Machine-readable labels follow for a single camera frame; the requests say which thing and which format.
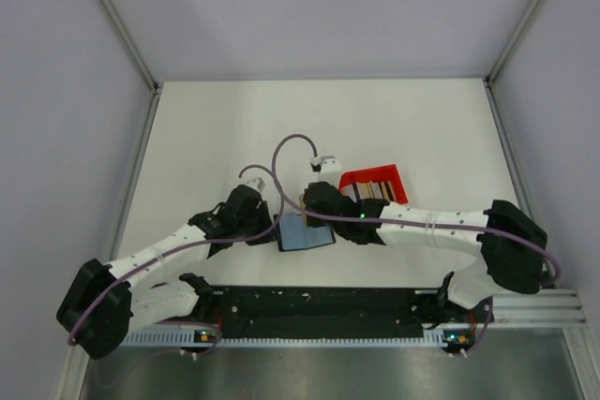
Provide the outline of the black leather card holder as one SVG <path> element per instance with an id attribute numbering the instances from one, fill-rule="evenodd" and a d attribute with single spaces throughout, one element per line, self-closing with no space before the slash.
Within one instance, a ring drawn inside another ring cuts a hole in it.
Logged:
<path id="1" fill-rule="evenodd" d="M 309 227 L 301 215 L 276 215 L 277 247 L 281 253 L 304 251 L 333 245 L 335 235 L 328 227 Z"/>

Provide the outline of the red plastic card tray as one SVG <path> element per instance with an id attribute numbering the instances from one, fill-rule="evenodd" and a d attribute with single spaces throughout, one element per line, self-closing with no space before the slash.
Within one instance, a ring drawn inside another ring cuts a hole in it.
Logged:
<path id="1" fill-rule="evenodd" d="M 409 202 L 395 164 L 347 171 L 341 175 L 338 190 L 352 200 L 389 200 Z"/>

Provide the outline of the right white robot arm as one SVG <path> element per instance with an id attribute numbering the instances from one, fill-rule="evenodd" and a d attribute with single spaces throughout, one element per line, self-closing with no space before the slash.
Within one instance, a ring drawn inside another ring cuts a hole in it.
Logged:
<path id="1" fill-rule="evenodd" d="M 305 208 L 354 244 L 421 245 L 470 255 L 444 277 L 437 306 L 457 321 L 504 290 L 533 295 L 544 283 L 547 234 L 513 203 L 495 200 L 482 212 L 435 212 L 390 200 L 353 200 L 326 182 L 313 183 Z"/>

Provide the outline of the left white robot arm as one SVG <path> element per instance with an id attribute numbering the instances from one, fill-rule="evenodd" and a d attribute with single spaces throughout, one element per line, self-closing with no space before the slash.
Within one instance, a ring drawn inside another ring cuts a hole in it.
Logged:
<path id="1" fill-rule="evenodd" d="M 234 244 L 266 239 L 273 227 L 263 189 L 263 179 L 251 179 L 165 239 L 107 263 L 87 261 L 56 313 L 68 344 L 98 360 L 142 328 L 172 318 L 207 319 L 211 289 L 192 267 Z"/>

